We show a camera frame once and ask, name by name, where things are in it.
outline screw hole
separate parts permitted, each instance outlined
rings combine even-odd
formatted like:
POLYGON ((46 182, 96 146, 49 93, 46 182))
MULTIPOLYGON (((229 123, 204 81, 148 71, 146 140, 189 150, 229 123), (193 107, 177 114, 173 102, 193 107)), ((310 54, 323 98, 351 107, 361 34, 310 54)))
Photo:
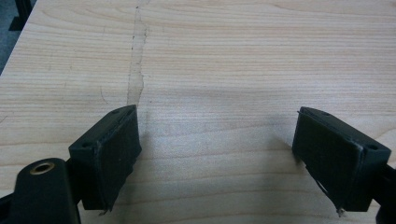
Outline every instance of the screw hole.
POLYGON ((55 167, 55 164, 53 162, 45 161, 37 166, 35 166, 32 170, 30 170, 31 175, 42 175, 55 167))
POLYGON ((375 145, 367 145, 368 148, 372 149, 372 150, 377 150, 378 147, 375 145))

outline light wood tabletop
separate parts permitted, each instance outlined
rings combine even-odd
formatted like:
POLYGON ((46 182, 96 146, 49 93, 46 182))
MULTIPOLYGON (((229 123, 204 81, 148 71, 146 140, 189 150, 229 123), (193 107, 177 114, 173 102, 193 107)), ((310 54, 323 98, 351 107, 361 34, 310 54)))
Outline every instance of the light wood tabletop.
POLYGON ((375 223, 290 146, 310 106, 396 148, 395 75, 395 1, 38 0, 0 76, 0 197, 137 105, 134 172, 82 223, 375 223))

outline black mounting bracket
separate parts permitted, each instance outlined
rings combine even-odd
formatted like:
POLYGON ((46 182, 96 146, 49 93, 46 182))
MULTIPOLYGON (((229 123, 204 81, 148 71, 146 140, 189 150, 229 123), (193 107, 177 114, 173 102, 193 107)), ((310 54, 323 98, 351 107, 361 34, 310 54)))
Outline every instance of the black mounting bracket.
POLYGON ((301 107, 292 151, 337 212, 381 204, 377 223, 396 223, 396 171, 391 150, 329 113, 301 107))
POLYGON ((14 17, 14 20, 9 26, 9 31, 21 31, 32 12, 32 3, 30 0, 15 0, 15 4, 17 5, 18 14, 20 16, 14 17))
POLYGON ((111 111, 69 147, 70 159, 23 168, 14 193, 0 199, 0 224, 80 223, 87 210, 113 208, 140 154, 136 106, 111 111))

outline wood grain surface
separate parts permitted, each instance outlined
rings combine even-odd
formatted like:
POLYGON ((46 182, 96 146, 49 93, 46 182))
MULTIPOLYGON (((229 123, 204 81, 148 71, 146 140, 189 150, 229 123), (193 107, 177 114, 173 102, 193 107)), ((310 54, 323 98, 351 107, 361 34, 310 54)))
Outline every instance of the wood grain surface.
POLYGON ((396 148, 395 36, 395 1, 38 0, 0 76, 0 196, 137 104, 134 173, 83 223, 375 223, 290 145, 304 105, 396 148))

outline dark floor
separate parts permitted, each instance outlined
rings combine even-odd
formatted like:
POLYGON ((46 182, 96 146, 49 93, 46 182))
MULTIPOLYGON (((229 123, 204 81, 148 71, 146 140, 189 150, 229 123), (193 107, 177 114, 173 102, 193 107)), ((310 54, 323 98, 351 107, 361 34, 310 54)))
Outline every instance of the dark floor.
POLYGON ((9 31, 9 25, 18 16, 15 0, 0 0, 0 76, 21 31, 9 31))

